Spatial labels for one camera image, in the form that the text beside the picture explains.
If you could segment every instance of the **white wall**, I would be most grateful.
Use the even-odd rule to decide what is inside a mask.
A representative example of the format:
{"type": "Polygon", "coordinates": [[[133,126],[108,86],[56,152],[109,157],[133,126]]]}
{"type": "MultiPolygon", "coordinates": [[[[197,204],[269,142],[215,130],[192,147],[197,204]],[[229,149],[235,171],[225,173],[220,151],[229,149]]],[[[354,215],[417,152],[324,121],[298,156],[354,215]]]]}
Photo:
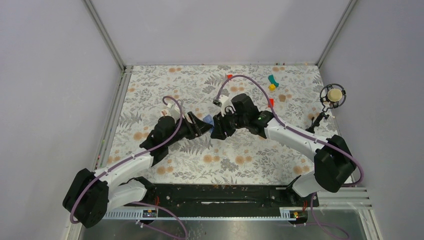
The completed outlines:
{"type": "Polygon", "coordinates": [[[385,240],[423,239],[424,1],[359,1],[321,69],[385,240]]]}
{"type": "Polygon", "coordinates": [[[349,0],[93,0],[123,61],[315,63],[349,0]]]}
{"type": "Polygon", "coordinates": [[[58,240],[119,69],[80,0],[0,3],[0,239],[58,240]]]}

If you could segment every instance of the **blue cloth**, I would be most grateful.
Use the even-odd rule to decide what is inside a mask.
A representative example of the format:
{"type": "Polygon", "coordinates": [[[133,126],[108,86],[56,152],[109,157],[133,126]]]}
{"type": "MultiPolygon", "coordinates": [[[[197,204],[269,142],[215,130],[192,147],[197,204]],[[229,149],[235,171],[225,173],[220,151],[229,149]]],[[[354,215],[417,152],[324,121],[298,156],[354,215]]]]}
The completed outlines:
{"type": "MultiPolygon", "coordinates": [[[[212,124],[212,126],[214,126],[214,119],[209,114],[203,118],[203,122],[208,123],[208,124],[212,124]]],[[[209,130],[209,133],[212,133],[213,130],[214,130],[214,128],[212,127],[209,130]]]]}

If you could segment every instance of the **wire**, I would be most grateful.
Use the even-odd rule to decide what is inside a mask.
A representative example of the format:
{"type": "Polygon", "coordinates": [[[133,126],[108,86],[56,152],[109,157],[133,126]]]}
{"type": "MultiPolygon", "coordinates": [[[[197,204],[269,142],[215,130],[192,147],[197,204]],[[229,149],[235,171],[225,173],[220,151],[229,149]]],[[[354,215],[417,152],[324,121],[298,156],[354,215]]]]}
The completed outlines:
{"type": "MultiPolygon", "coordinates": [[[[72,206],[72,210],[70,211],[70,216],[69,216],[69,220],[70,220],[70,222],[72,223],[72,224],[78,224],[80,221],[78,221],[78,220],[74,220],[74,214],[75,214],[75,211],[76,211],[76,209],[77,209],[77,206],[78,206],[78,204],[80,204],[80,202],[81,202],[81,199],[84,197],[84,195],[86,194],[86,192],[91,188],[91,186],[97,181],[97,180],[99,180],[101,177],[103,177],[103,176],[105,176],[106,174],[108,174],[108,172],[111,172],[111,171],[113,171],[114,169],[116,169],[117,167],[119,167],[119,166],[121,166],[121,165],[123,165],[123,164],[125,164],[125,163],[127,163],[128,161],[130,161],[130,160],[132,160],[132,159],[134,159],[134,158],[137,158],[137,157],[139,157],[139,156],[141,156],[141,155],[144,155],[144,154],[146,154],[146,153],[149,153],[149,152],[151,152],[151,151],[153,151],[153,150],[156,150],[156,149],[158,149],[158,148],[160,148],[160,147],[162,147],[163,145],[165,145],[165,144],[167,144],[176,134],[177,134],[177,132],[178,132],[178,130],[180,129],[180,127],[181,127],[181,124],[183,123],[183,110],[182,110],[182,108],[181,108],[181,105],[178,103],[178,101],[175,99],[175,98],[173,98],[173,97],[171,97],[171,96],[164,96],[163,98],[162,98],[162,102],[165,104],[165,105],[167,105],[167,103],[165,102],[165,99],[170,99],[170,100],[172,100],[172,101],[174,101],[175,102],[175,104],[178,106],[178,109],[179,109],[179,122],[178,122],[178,125],[176,126],[176,129],[175,129],[175,131],[172,133],[172,135],[170,136],[170,137],[168,137],[168,139],[166,139],[165,141],[163,141],[161,144],[159,144],[159,145],[157,145],[157,146],[154,146],[154,147],[152,147],[152,148],[150,148],[150,149],[147,149],[146,151],[142,151],[142,152],[140,152],[140,153],[137,153],[137,154],[135,154],[134,155],[134,157],[133,156],[129,156],[128,158],[126,158],[126,159],[124,159],[124,160],[122,160],[122,161],[120,161],[120,162],[118,162],[117,164],[115,164],[115,165],[113,165],[113,166],[111,166],[107,171],[104,171],[104,172],[102,172],[102,173],[100,173],[97,177],[95,177],[85,188],[84,188],[84,190],[82,190],[82,192],[79,194],[79,196],[78,196],[78,198],[76,199],[76,201],[75,201],[75,203],[73,204],[73,206],[72,206]]],[[[181,225],[182,225],[182,227],[183,227],[183,229],[184,229],[184,232],[185,232],[185,237],[184,238],[181,238],[181,237],[179,237],[179,236],[173,236],[173,235],[171,235],[171,234],[169,234],[169,233],[167,233],[167,232],[164,232],[164,231],[162,231],[162,230],[160,230],[160,229],[157,229],[157,228],[155,228],[155,227],[151,227],[151,226],[148,226],[148,225],[146,225],[146,226],[148,226],[148,228],[151,228],[151,229],[154,229],[154,230],[157,230],[158,232],[161,232],[161,233],[164,233],[164,234],[166,234],[166,235],[168,235],[168,236],[170,236],[170,237],[173,237],[173,238],[176,238],[176,239],[187,239],[188,238],[188,234],[187,234],[187,230],[186,230],[186,227],[183,225],[183,223],[178,219],[178,217],[175,215],[175,214],[173,214],[171,211],[169,211],[169,210],[167,210],[167,209],[165,209],[165,208],[163,208],[163,207],[161,207],[161,206],[154,206],[154,205],[149,205],[149,204],[147,204],[147,203],[144,203],[145,204],[145,206],[151,206],[151,207],[157,207],[157,208],[160,208],[160,209],[162,209],[162,210],[164,210],[165,212],[167,212],[167,213],[169,213],[169,214],[171,214],[181,225]]]]}
{"type": "Polygon", "coordinates": [[[335,228],[335,229],[340,230],[344,234],[346,234],[347,238],[340,238],[338,236],[333,236],[332,234],[330,236],[337,238],[337,239],[343,239],[343,240],[350,240],[351,239],[351,236],[349,235],[349,233],[346,230],[344,230],[340,226],[330,224],[330,223],[320,223],[320,225],[318,225],[318,223],[316,223],[316,222],[311,222],[311,223],[303,223],[303,224],[295,224],[295,225],[292,225],[292,224],[277,224],[277,225],[281,226],[281,227],[292,227],[292,228],[293,227],[296,227],[296,228],[298,228],[298,227],[308,227],[308,226],[320,226],[321,228],[323,228],[323,227],[335,228]]]}
{"type": "Polygon", "coordinates": [[[169,215],[173,216],[177,220],[177,222],[181,225],[182,229],[184,230],[185,236],[184,237],[175,236],[175,235],[172,235],[172,234],[170,234],[170,233],[168,233],[168,232],[166,232],[164,230],[161,230],[161,229],[159,229],[157,227],[150,226],[150,225],[147,225],[147,224],[144,224],[143,227],[147,227],[149,229],[158,231],[158,232],[160,232],[162,234],[165,234],[166,236],[169,236],[169,237],[174,238],[174,239],[185,240],[185,239],[187,239],[189,237],[189,233],[187,232],[187,229],[184,226],[184,223],[175,214],[173,214],[170,210],[168,210],[168,209],[166,209],[164,207],[161,207],[161,206],[151,205],[151,204],[147,204],[147,203],[144,203],[144,202],[138,202],[138,201],[131,202],[131,204],[137,204],[137,205],[142,205],[142,206],[146,206],[146,207],[158,208],[158,209],[161,209],[161,210],[167,212],[169,215]]]}
{"type": "Polygon", "coordinates": [[[312,197],[310,198],[310,213],[312,214],[312,218],[313,218],[313,220],[315,220],[315,223],[309,223],[310,225],[318,225],[326,234],[328,234],[329,236],[331,236],[331,237],[333,237],[333,238],[335,238],[335,239],[339,239],[339,240],[350,240],[351,239],[351,236],[349,235],[349,233],[346,231],[346,230],[344,230],[343,228],[341,228],[341,227],[339,227],[339,226],[337,226],[337,225],[333,225],[333,224],[329,224],[329,223],[321,223],[321,222],[319,222],[318,220],[317,220],[317,217],[315,216],[315,213],[314,213],[314,206],[313,206],[313,203],[314,203],[314,197],[315,197],[315,195],[317,195],[317,193],[316,192],[314,192],[313,194],[312,194],[312,197]],[[338,230],[340,230],[340,231],[342,231],[344,234],[346,234],[346,238],[342,238],[342,237],[339,237],[339,236],[336,236],[336,235],[334,235],[334,234],[332,234],[331,232],[329,232],[327,229],[325,229],[324,228],[324,226],[326,226],[326,227],[332,227],[332,228],[336,228],[336,229],[338,229],[338,230]]]}
{"type": "MultiPolygon", "coordinates": [[[[294,129],[294,128],[292,128],[292,127],[290,127],[290,126],[287,126],[283,121],[281,121],[280,120],[280,118],[277,116],[277,114],[276,114],[276,112],[274,111],[274,107],[273,107],[273,105],[271,104],[271,101],[270,101],[270,98],[268,97],[268,94],[265,92],[265,90],[261,87],[261,85],[259,85],[259,83],[257,83],[255,80],[253,80],[251,77],[248,77],[248,76],[246,76],[246,75],[241,75],[241,74],[238,74],[238,75],[234,75],[234,76],[232,76],[232,77],[230,77],[230,78],[228,78],[227,80],[225,80],[223,83],[222,83],[222,85],[221,85],[221,88],[219,89],[219,91],[218,91],[218,94],[216,95],[216,100],[217,99],[219,99],[219,97],[220,97],[220,95],[221,95],[221,92],[222,92],[222,90],[224,89],[224,86],[231,80],[231,79],[233,79],[233,78],[237,78],[237,77],[241,77],[241,78],[245,78],[245,79],[247,79],[247,80],[250,80],[253,84],[255,84],[259,89],[260,89],[260,91],[263,93],[263,95],[265,96],[265,98],[266,98],[266,101],[268,102],[268,105],[269,105],[269,107],[271,108],[271,112],[272,112],[272,115],[274,116],[274,118],[275,118],[275,120],[281,125],[281,126],[283,126],[283,127],[285,127],[286,129],[288,129],[288,130],[290,130],[290,131],[292,131],[293,133],[295,133],[295,134],[297,134],[297,135],[299,135],[299,136],[302,136],[302,137],[304,137],[304,138],[306,138],[306,139],[308,139],[308,140],[313,140],[313,141],[316,141],[316,142],[318,142],[318,143],[320,143],[320,144],[322,144],[322,145],[324,145],[324,146],[327,146],[327,147],[329,147],[329,148],[331,148],[331,149],[333,149],[333,150],[335,150],[335,151],[337,151],[337,152],[339,152],[339,153],[341,153],[341,154],[343,154],[345,157],[347,157],[348,159],[350,159],[353,163],[355,163],[355,165],[357,166],[357,168],[358,168],[358,170],[359,170],[359,173],[360,173],[360,177],[359,177],[359,179],[356,181],[356,182],[353,182],[353,183],[345,183],[345,184],[343,184],[343,186],[344,187],[355,187],[357,184],[359,184],[359,183],[361,183],[362,181],[363,181],[363,179],[364,179],[364,170],[363,170],[363,168],[362,168],[362,166],[359,164],[359,162],[353,157],[353,156],[351,156],[350,154],[348,154],[347,152],[345,152],[345,151],[343,151],[342,149],[340,149],[340,148],[338,148],[338,147],[336,147],[336,146],[333,146],[333,145],[331,145],[331,144],[329,144],[328,142],[325,142],[325,141],[322,141],[322,140],[319,140],[319,139],[315,139],[314,137],[311,137],[311,136],[309,136],[309,135],[307,135],[307,134],[305,134],[305,133],[303,133],[303,132],[301,132],[301,131],[298,131],[297,129],[294,129]]],[[[327,233],[329,236],[331,236],[331,237],[333,237],[333,238],[336,238],[336,239],[350,239],[350,236],[349,236],[349,234],[348,234],[348,232],[346,232],[344,229],[342,229],[341,227],[339,227],[339,226],[336,226],[336,225],[331,225],[331,224],[328,224],[328,223],[320,223],[318,220],[317,220],[317,218],[315,217],[315,214],[314,214],[314,210],[313,210],[313,206],[312,206],[312,204],[313,204],[313,200],[314,200],[314,196],[316,195],[316,192],[312,195],[312,199],[311,199],[311,201],[310,201],[310,211],[311,211],[311,213],[312,213],[312,217],[313,217],[313,219],[315,220],[315,222],[316,222],[316,225],[318,225],[325,233],[327,233]],[[328,226],[328,227],[335,227],[335,228],[337,228],[337,229],[339,229],[339,230],[341,230],[342,232],[344,232],[346,235],[347,235],[347,238],[340,238],[340,237],[338,237],[338,236],[335,236],[334,234],[332,234],[331,232],[329,232],[328,230],[326,230],[326,229],[324,229],[324,227],[323,226],[328,226]]]]}
{"type": "Polygon", "coordinates": [[[160,203],[161,201],[159,201],[159,196],[156,196],[156,199],[154,200],[154,204],[158,206],[160,203]]]}
{"type": "Polygon", "coordinates": [[[308,208],[308,201],[303,202],[302,213],[308,208]]]}

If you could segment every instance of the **orange block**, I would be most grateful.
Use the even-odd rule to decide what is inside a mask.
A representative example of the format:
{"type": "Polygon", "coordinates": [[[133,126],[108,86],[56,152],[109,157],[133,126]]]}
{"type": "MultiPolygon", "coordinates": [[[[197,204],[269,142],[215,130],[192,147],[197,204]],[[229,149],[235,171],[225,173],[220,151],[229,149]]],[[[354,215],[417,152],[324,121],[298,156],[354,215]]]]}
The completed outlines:
{"type": "Polygon", "coordinates": [[[272,107],[274,107],[274,99],[270,98],[269,101],[271,102],[272,107]]]}

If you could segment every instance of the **floral tablecloth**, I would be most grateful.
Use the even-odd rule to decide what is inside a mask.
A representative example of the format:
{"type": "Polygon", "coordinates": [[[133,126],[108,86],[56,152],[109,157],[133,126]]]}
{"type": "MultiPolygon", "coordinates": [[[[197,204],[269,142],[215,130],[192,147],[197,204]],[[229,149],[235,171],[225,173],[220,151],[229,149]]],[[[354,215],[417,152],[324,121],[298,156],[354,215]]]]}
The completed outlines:
{"type": "MultiPolygon", "coordinates": [[[[259,82],[274,99],[278,116],[297,127],[307,128],[322,109],[319,92],[323,83],[316,66],[134,66],[107,163],[139,150],[161,117],[163,96],[183,100],[184,111],[192,111],[200,119],[217,114],[220,108],[212,100],[228,74],[247,75],[259,82]],[[279,83],[274,91],[268,89],[271,74],[279,83]]],[[[222,92],[230,98],[240,93],[250,96],[260,111],[267,109],[263,94],[246,79],[233,79],[222,92]]],[[[334,118],[324,120],[316,133],[336,134],[334,118]]],[[[206,133],[175,143],[167,157],[137,176],[153,183],[288,184],[313,168],[313,162],[299,152],[238,129],[225,141],[211,139],[206,133]]]]}

